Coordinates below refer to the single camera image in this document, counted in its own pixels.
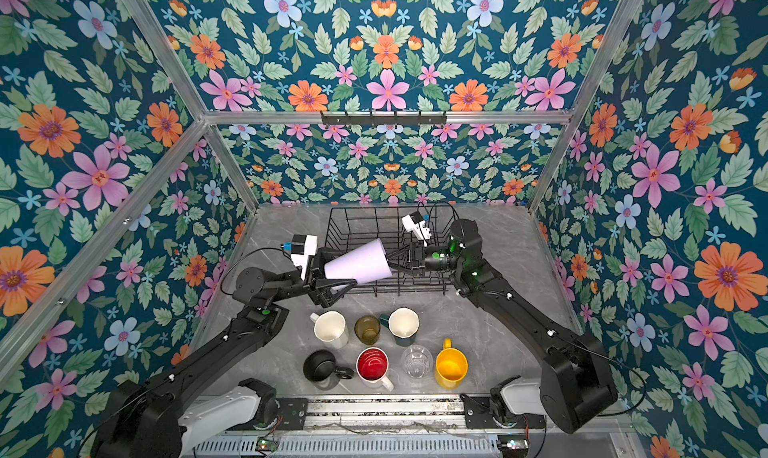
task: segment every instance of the floral wallpaper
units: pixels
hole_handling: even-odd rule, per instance
[[[152,5],[212,110],[479,111],[570,107],[616,1]]]
[[[0,456],[87,456],[110,391],[187,356],[245,221],[201,140],[0,394]]]
[[[232,125],[225,140],[266,203],[526,204],[560,129],[475,123]]]
[[[0,337],[190,119],[116,0],[0,0]]]
[[[538,209],[654,458],[768,455],[765,3],[646,0]]]

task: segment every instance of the black wire basket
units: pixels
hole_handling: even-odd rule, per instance
[[[412,261],[408,247],[423,245],[423,242],[406,232],[400,218],[419,211],[428,216],[432,237],[429,245],[442,245],[448,242],[448,229],[458,218],[449,203],[402,206],[340,206],[331,210],[328,218],[325,246],[344,252],[354,250],[365,243],[381,239],[387,259],[404,269],[417,265]],[[451,281],[447,274],[428,272],[425,276],[412,276],[402,271],[393,271],[389,279],[378,280],[368,285],[356,286],[350,293],[411,293],[415,291],[448,290]]]

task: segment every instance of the cup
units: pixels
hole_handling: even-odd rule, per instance
[[[372,345],[379,340],[382,326],[373,315],[364,315],[355,322],[355,335],[363,344]]]
[[[304,360],[304,377],[320,390],[330,390],[339,380],[350,380],[355,372],[336,364],[336,357],[328,350],[313,352]]]
[[[315,322],[315,336],[330,348],[342,348],[350,340],[350,331],[346,320],[338,311],[326,311],[322,315],[312,313],[310,319]]]
[[[451,347],[451,339],[446,338],[442,345],[442,351],[435,360],[435,380],[437,384],[446,390],[454,390],[467,376],[469,364],[464,354]]]
[[[394,390],[395,385],[386,376],[387,371],[389,371],[389,358],[381,348],[366,348],[357,357],[357,374],[366,386],[371,388],[384,386],[388,391]]]
[[[402,354],[402,368],[411,378],[420,379],[427,376],[432,369],[432,354],[420,344],[412,344]]]
[[[412,309],[396,309],[391,314],[382,313],[379,321],[395,335],[395,343],[409,347],[416,341],[418,315]]]

